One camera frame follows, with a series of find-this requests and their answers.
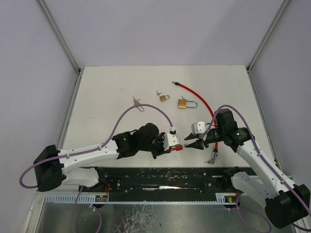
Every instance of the gray floor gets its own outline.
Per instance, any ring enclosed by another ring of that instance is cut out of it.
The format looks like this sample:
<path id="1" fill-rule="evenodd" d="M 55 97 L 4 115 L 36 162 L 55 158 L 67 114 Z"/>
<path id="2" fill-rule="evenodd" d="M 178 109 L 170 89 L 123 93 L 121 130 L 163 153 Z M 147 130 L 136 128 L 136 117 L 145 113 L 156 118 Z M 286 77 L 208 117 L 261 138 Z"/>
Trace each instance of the gray floor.
<path id="1" fill-rule="evenodd" d="M 249 197 L 243 196 L 241 206 L 263 209 Z M 37 233 L 71 233 L 72 204 L 46 203 Z M 106 205 L 100 209 L 103 217 L 101 233 L 252 233 L 235 209 L 222 205 Z M 258 216 L 243 213 L 245 220 L 260 231 L 268 225 Z M 76 210 L 77 233 L 94 233 L 99 218 L 87 205 Z M 293 233 L 292 227 L 273 228 L 273 233 Z"/>

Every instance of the white table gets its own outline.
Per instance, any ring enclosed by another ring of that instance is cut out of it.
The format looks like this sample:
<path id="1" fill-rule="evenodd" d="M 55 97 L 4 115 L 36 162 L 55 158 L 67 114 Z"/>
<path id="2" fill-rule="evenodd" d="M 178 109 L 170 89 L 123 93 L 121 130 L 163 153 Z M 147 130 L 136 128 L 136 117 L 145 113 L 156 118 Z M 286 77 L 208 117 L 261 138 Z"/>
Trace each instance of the white table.
<path id="1" fill-rule="evenodd" d="M 246 118 L 265 153 L 272 159 L 269 142 L 244 66 L 136 66 L 86 67 L 78 91 L 64 148 L 79 148 L 104 142 L 119 116 L 133 105 L 133 96 L 162 109 L 172 120 L 183 139 L 197 121 L 210 122 L 211 116 L 203 103 L 192 93 L 176 86 L 180 82 L 199 93 L 215 111 L 222 104 L 236 107 Z M 161 102 L 156 91 L 169 95 Z M 178 109 L 181 96 L 198 102 L 196 109 Z M 239 127 L 241 119 L 234 114 Z M 151 122 L 160 132 L 168 132 L 165 117 L 154 109 L 145 112 L 133 109 L 125 115 L 117 133 L 138 129 Z M 134 157 L 90 164 L 106 167 L 228 167 L 248 166 L 231 148 L 219 143 L 215 165 L 204 164 L 210 158 L 213 145 L 205 150 L 183 149 L 153 159 L 151 153 L 139 151 Z"/>

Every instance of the metal clip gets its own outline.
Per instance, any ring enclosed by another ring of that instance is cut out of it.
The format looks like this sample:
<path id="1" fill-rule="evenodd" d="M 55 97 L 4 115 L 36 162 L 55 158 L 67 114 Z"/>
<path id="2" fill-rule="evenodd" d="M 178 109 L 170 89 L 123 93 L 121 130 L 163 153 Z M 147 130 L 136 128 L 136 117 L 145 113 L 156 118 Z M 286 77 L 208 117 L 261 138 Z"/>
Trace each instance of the metal clip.
<path id="1" fill-rule="evenodd" d="M 134 98 L 134 96 L 133 96 L 134 105 L 140 105 L 140 103 L 139 103 L 140 100 L 141 100 L 141 99 L 136 100 L 136 99 Z M 142 106 L 138 106 L 137 108 L 138 108 L 138 110 L 140 110 L 141 112 L 144 112 L 144 111 L 145 111 L 145 109 L 144 109 Z"/>
<path id="2" fill-rule="evenodd" d="M 198 103 L 195 101 L 189 101 L 187 99 L 185 99 L 183 96 L 181 96 L 182 99 L 178 100 L 178 108 L 197 108 L 198 107 Z M 188 107 L 187 106 L 187 102 L 188 103 L 195 103 L 195 107 Z"/>
<path id="3" fill-rule="evenodd" d="M 170 96 L 169 95 L 164 95 L 164 96 L 160 96 L 159 98 L 163 102 L 163 101 L 168 100 L 170 98 Z"/>

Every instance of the wall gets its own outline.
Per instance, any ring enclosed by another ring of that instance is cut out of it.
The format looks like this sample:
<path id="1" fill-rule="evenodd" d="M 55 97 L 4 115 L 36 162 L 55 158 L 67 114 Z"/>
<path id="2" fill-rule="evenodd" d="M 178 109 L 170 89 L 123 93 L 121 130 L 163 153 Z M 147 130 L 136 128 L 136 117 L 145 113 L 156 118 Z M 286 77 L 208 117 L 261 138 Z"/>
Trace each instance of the wall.
<path id="1" fill-rule="evenodd" d="M 253 76 L 285 173 L 311 189 L 311 1 L 293 1 Z"/>
<path id="2" fill-rule="evenodd" d="M 55 142 L 75 74 L 36 1 L 2 0 L 0 22 L 0 226 L 19 233 L 35 193 L 19 176 Z"/>
<path id="3" fill-rule="evenodd" d="M 248 65 L 283 0 L 46 0 L 84 66 Z"/>

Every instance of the gray wall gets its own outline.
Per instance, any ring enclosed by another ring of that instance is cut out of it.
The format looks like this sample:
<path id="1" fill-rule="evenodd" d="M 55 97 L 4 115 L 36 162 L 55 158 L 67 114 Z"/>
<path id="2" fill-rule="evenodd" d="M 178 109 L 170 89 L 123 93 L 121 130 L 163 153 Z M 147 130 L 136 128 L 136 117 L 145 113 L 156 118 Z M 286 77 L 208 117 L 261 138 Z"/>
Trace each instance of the gray wall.
<path id="1" fill-rule="evenodd" d="M 283 0 L 46 0 L 84 66 L 247 65 Z"/>
<path id="2" fill-rule="evenodd" d="M 75 74 L 34 0 L 2 0 L 0 22 L 0 231 L 19 233 L 35 193 L 19 176 L 55 142 Z"/>
<path id="3" fill-rule="evenodd" d="M 253 75 L 285 172 L 311 189 L 310 9 L 291 3 Z"/>

